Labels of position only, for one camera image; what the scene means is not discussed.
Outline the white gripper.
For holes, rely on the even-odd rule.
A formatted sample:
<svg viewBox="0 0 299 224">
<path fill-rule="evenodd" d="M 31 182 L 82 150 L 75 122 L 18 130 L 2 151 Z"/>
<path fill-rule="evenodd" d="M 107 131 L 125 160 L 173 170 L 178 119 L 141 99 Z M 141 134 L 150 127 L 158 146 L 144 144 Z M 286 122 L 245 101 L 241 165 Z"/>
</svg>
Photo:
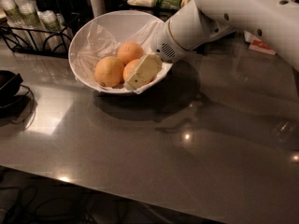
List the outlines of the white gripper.
<svg viewBox="0 0 299 224">
<path fill-rule="evenodd" d="M 123 80 L 127 90 L 135 91 L 151 83 L 162 70 L 163 62 L 176 63 L 186 55 L 186 50 L 178 44 L 171 31 L 170 20 L 159 24 L 150 41 L 150 49 L 157 55 L 146 54 L 125 65 Z"/>
</svg>

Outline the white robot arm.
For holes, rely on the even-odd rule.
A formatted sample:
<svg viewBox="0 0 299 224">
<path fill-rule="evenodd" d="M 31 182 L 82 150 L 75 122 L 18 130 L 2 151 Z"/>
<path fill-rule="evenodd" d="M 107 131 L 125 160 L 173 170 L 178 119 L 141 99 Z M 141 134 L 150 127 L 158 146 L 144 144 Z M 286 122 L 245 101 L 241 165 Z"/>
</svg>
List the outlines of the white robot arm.
<svg viewBox="0 0 299 224">
<path fill-rule="evenodd" d="M 260 38 L 299 68 L 299 6 L 288 0 L 192 0 L 158 26 L 150 49 L 162 61 L 175 63 L 189 50 L 236 30 Z"/>
</svg>

